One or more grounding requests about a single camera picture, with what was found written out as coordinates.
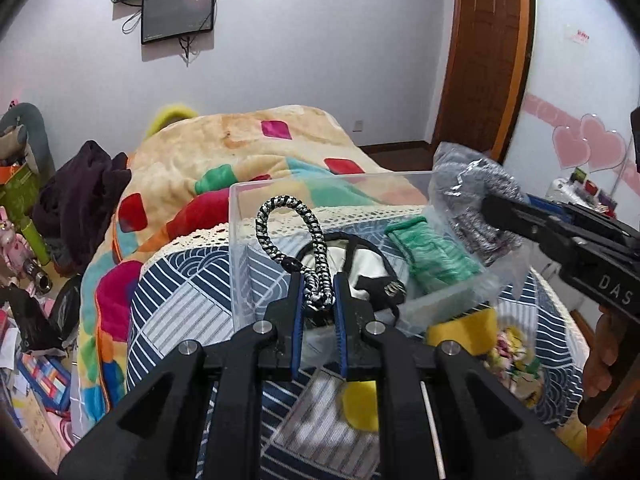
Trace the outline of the person right hand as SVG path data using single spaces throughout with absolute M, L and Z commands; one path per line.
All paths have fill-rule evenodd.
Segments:
M 599 310 L 601 315 L 594 331 L 593 345 L 582 370 L 582 390 L 587 399 L 595 398 L 611 387 L 613 376 L 610 368 L 618 356 L 618 339 L 614 334 L 612 315 L 605 307 L 600 306 Z

